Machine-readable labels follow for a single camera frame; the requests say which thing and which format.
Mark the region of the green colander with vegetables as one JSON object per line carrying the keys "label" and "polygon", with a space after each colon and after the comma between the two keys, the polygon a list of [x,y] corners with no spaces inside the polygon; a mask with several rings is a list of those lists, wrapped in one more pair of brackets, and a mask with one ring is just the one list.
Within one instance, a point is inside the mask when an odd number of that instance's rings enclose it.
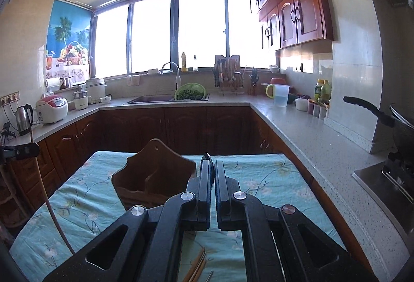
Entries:
{"label": "green colander with vegetables", "polygon": [[189,82],[182,85],[175,91],[174,98],[176,101],[202,100],[206,98],[206,89],[199,83]]}

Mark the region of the wooden utensil holder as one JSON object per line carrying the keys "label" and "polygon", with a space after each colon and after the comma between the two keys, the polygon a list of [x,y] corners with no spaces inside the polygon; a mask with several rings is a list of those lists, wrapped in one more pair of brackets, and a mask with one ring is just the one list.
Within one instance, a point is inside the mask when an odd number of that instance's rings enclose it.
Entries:
{"label": "wooden utensil holder", "polygon": [[196,163],[152,139],[112,176],[112,185],[125,210],[135,205],[150,209],[185,191],[196,176]]}

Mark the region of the teal floral tablecloth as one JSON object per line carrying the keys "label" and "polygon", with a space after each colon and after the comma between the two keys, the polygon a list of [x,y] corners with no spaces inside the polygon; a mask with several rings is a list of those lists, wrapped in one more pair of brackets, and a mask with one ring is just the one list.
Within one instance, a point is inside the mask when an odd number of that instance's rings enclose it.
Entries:
{"label": "teal floral tablecloth", "polygon": [[[125,209],[112,185],[129,153],[98,151],[49,199],[69,244],[62,242],[50,214],[41,206],[29,219],[10,249],[11,257],[29,281],[42,281],[71,255],[124,214]],[[295,165],[281,154],[214,156],[223,162],[227,176],[239,182],[241,190],[263,204],[281,207],[292,204],[338,244],[342,243],[314,193]],[[204,249],[206,266],[201,281],[245,281],[242,235],[222,232],[216,212],[211,212],[207,232],[187,232],[182,242],[179,279]]]}

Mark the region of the black frying pan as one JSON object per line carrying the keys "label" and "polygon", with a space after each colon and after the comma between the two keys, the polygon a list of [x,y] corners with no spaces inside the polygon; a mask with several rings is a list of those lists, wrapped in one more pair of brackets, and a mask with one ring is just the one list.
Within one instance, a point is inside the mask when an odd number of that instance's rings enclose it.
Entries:
{"label": "black frying pan", "polygon": [[408,159],[413,152],[413,120],[404,116],[394,103],[389,105],[391,115],[379,110],[372,103],[353,96],[344,96],[343,101],[353,105],[359,105],[370,111],[385,126],[392,128],[393,138],[398,152]]}

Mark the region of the steel gas stove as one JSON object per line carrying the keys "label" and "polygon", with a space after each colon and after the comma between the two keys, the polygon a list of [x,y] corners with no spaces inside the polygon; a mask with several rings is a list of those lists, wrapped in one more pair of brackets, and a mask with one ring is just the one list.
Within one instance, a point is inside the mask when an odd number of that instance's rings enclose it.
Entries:
{"label": "steel gas stove", "polygon": [[352,177],[384,211],[413,253],[413,164],[405,162],[400,153],[389,153],[384,162],[355,170]]}

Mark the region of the tropical fruit poster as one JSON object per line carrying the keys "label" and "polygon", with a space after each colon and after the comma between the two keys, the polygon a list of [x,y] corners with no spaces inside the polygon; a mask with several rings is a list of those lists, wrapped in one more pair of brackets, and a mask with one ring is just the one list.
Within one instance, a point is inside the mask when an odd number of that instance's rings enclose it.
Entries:
{"label": "tropical fruit poster", "polygon": [[68,78],[73,84],[89,79],[91,15],[82,7],[54,1],[46,38],[47,79]]}

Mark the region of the clear measuring jug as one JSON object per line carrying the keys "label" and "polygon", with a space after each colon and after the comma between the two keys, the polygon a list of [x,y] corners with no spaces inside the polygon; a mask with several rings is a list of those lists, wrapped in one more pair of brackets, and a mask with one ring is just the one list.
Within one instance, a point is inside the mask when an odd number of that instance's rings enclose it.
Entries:
{"label": "clear measuring jug", "polygon": [[276,107],[286,107],[289,99],[289,85],[268,85],[266,95],[273,100]]}

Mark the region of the yellow oil bottle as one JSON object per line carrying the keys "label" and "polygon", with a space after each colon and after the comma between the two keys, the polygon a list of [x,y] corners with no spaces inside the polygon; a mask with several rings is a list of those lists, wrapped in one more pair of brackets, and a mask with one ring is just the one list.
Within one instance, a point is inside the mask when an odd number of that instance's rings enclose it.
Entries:
{"label": "yellow oil bottle", "polygon": [[328,80],[318,79],[314,88],[314,98],[318,103],[328,105],[331,97],[331,85]]}

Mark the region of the chrome sink faucet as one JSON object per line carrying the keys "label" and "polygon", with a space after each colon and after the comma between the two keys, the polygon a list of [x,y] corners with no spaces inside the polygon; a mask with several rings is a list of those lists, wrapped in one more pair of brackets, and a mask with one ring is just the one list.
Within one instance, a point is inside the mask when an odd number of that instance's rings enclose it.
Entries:
{"label": "chrome sink faucet", "polygon": [[175,89],[179,89],[182,84],[182,80],[180,77],[180,68],[175,62],[166,62],[162,65],[160,74],[172,73],[175,74]]}

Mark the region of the steel electric kettle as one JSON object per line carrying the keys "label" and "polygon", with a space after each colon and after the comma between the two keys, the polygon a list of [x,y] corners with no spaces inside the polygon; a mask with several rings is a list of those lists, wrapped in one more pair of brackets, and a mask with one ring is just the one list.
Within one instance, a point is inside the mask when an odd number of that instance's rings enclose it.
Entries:
{"label": "steel electric kettle", "polygon": [[15,112],[16,123],[20,136],[26,135],[31,131],[34,121],[34,111],[30,104],[21,105]]}

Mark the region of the white red rice cooker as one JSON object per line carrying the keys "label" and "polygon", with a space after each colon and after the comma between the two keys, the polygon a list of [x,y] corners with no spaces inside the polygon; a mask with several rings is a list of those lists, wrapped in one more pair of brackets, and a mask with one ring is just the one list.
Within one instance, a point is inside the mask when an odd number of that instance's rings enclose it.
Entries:
{"label": "white red rice cooker", "polygon": [[36,102],[35,110],[41,124],[56,123],[67,116],[67,99],[58,95],[46,96]]}

